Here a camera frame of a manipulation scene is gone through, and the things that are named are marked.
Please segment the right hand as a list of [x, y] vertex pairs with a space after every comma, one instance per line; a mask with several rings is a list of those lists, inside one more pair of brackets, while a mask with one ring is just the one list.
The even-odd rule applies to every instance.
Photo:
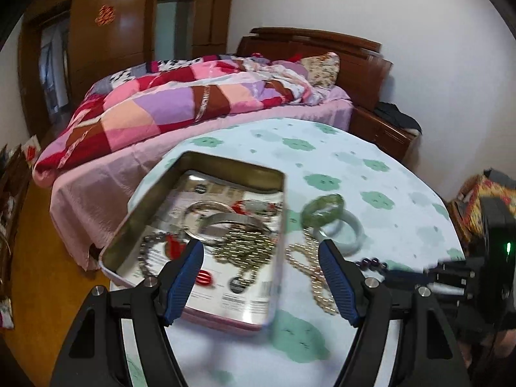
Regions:
[[467, 369], [488, 364], [492, 359], [507, 358], [515, 349], [515, 330], [487, 334], [481, 341], [458, 341]]

